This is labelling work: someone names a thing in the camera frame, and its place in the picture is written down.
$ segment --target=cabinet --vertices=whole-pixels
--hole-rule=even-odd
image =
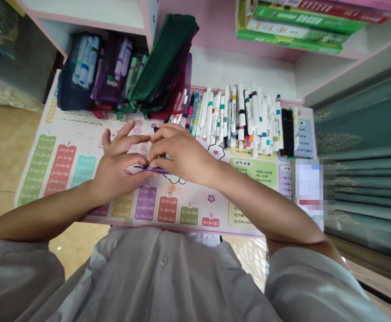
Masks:
[[[391,19],[358,31],[333,56],[236,39],[238,0],[17,1],[64,56],[70,34],[83,30],[131,34],[150,51],[167,13],[191,14],[200,26],[191,48],[193,85],[255,81],[285,100],[304,103],[310,95],[312,104],[391,67]]]

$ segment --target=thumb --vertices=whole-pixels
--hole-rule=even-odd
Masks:
[[[158,157],[154,159],[154,161],[152,161],[149,166],[151,168],[156,168],[156,167],[163,168],[164,170],[167,170],[169,173],[172,173],[174,168],[173,161],[164,157]]]
[[[130,177],[130,179],[131,179],[131,183],[134,186],[140,186],[150,177],[156,177],[156,176],[158,176],[158,173],[156,173],[155,171],[140,171],[136,174],[133,174]]]

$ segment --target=teal curtain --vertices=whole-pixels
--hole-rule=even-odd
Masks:
[[[325,232],[391,257],[391,78],[316,109],[319,159],[335,159]]]

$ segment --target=child's left hand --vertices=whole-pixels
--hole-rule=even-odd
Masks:
[[[150,136],[128,136],[134,128],[135,122],[131,121],[123,126],[110,141],[110,130],[106,129],[101,138],[104,156],[101,158],[97,172],[90,181],[92,197],[99,205],[108,203],[141,186],[146,179],[158,174],[153,171],[140,171],[132,174],[127,168],[132,165],[148,165],[149,161],[138,153],[128,153],[132,144],[148,142]]]

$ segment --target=hand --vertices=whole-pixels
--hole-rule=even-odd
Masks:
[[[186,181],[212,186],[220,162],[188,130],[177,124],[161,124],[151,142],[149,157],[152,168],[160,167]],[[163,153],[168,153],[171,160],[158,157]]]
[[[153,171],[140,171],[132,174],[127,171],[131,165],[148,165],[149,161],[138,153],[129,153],[132,144],[148,142],[150,136],[128,136],[134,128],[135,122],[124,125],[110,142],[110,130],[106,129],[101,141],[104,156],[101,158],[97,172],[90,182],[90,191],[99,205],[108,203],[141,186],[146,179],[158,174]]]

